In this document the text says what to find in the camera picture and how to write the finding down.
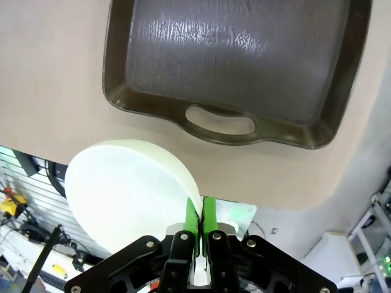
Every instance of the metal rack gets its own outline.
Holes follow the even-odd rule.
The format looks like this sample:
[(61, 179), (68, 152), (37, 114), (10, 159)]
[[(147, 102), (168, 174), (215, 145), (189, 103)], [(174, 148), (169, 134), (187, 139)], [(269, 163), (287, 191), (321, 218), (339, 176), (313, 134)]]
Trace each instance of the metal rack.
[(389, 287), (386, 283), (386, 280), (384, 279), (384, 272), (381, 271), (381, 266), (379, 266), (379, 261), (376, 257), (376, 253), (373, 251), (370, 245), (370, 241), (368, 240), (368, 237), (364, 233), (364, 229), (366, 228), (366, 224), (371, 219), (371, 217), (375, 217), (375, 219), (378, 219), (379, 222), (381, 223), (388, 237), (391, 238), (391, 221), (389, 216), (387, 215), (388, 212), (386, 211), (386, 209), (389, 206), (390, 200), (391, 200), (391, 194), (388, 192), (384, 192), (382, 194), (376, 193), (375, 195), (373, 195), (371, 199), (371, 203), (372, 203), (371, 207), (361, 218), (361, 220), (358, 222), (356, 227), (352, 230), (348, 238), (350, 242), (352, 242), (352, 240), (355, 237), (358, 237), (358, 239), (360, 240), (360, 243), (362, 244), (365, 253), (368, 256), (370, 267), (373, 268), (373, 273), (375, 273), (376, 278), (379, 281), (379, 285), (382, 289), (382, 292), (384, 293), (390, 292)]

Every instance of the white round plate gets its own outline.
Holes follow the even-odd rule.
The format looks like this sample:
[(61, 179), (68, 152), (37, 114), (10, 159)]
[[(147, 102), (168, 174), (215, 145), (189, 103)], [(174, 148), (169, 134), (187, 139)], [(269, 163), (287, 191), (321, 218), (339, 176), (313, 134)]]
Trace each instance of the white round plate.
[(77, 154), (65, 175), (69, 207), (87, 234), (111, 253), (144, 235), (163, 240), (185, 222), (189, 197), (201, 215), (199, 191), (170, 152), (141, 140), (110, 140)]

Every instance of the dark baking tray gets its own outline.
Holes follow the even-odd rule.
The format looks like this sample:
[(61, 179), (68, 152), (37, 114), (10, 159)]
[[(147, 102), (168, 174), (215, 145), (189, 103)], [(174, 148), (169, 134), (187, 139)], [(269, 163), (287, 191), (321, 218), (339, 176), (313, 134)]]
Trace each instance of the dark baking tray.
[[(320, 148), (345, 112), (370, 12), (370, 0), (112, 0), (103, 91), (209, 142)], [(192, 106), (255, 131), (207, 130), (186, 118)]]

